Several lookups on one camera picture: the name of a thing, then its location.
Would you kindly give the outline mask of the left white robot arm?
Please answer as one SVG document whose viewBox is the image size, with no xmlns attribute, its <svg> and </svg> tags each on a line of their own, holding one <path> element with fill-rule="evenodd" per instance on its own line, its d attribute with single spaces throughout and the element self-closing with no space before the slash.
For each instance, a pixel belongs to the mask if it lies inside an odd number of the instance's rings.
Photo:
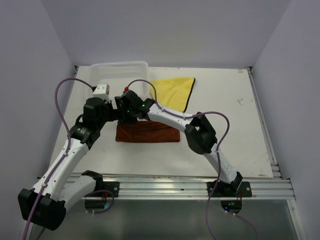
<svg viewBox="0 0 320 240">
<path fill-rule="evenodd" d="M 92 148 L 101 135 L 106 122 L 116 119 L 111 102 L 91 97 L 83 106 L 67 140 L 47 172 L 31 189 L 22 189 L 18 203 L 22 218 L 48 230 L 56 230 L 63 222 L 67 211 L 86 195 L 108 195 L 101 174 L 86 170 L 69 187 L 65 184 L 80 160 Z"/>
</svg>

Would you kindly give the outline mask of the brown towel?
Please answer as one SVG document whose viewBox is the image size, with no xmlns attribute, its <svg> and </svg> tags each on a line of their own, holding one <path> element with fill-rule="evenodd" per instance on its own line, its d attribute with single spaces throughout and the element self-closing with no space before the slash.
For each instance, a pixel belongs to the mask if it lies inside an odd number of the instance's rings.
<svg viewBox="0 0 320 240">
<path fill-rule="evenodd" d="M 154 121 L 138 121 L 133 124 L 119 123 L 116 128 L 116 142 L 123 143 L 177 143 L 180 131 L 166 124 Z"/>
</svg>

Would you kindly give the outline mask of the yellow towel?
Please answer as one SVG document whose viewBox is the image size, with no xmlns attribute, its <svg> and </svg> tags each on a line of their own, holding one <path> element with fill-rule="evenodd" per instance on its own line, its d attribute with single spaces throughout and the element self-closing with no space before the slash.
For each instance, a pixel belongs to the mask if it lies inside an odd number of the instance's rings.
<svg viewBox="0 0 320 240">
<path fill-rule="evenodd" d="M 194 77 L 174 77 L 152 80 L 160 105 L 185 113 L 195 85 Z"/>
</svg>

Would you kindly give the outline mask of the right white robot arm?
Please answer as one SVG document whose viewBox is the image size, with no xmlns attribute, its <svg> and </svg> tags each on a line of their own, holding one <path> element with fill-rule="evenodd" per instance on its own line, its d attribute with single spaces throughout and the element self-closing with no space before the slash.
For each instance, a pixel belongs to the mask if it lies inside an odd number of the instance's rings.
<svg viewBox="0 0 320 240">
<path fill-rule="evenodd" d="M 207 119 L 207 112 L 198 112 L 195 115 L 182 113 L 160 105 L 155 100 L 142 100 L 134 91 L 128 90 L 115 98 L 117 110 L 121 120 L 136 122 L 148 120 L 168 125 L 182 132 L 188 147 L 196 154 L 204 156 L 219 175 L 216 190 L 222 195 L 235 196 L 241 190 L 243 177 L 232 166 L 222 153 L 220 145 L 226 137 L 230 122 L 227 119 L 226 131 L 217 139 L 216 131 Z"/>
</svg>

